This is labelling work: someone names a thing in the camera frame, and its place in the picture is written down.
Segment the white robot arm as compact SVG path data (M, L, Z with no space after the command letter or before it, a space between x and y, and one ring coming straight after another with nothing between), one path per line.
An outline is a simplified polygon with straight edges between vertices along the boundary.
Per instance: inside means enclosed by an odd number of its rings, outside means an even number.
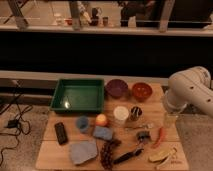
M168 79L168 87L162 97L166 110L163 123L165 128L170 128L176 122L188 104L213 117L211 74L205 67L195 66L172 74Z

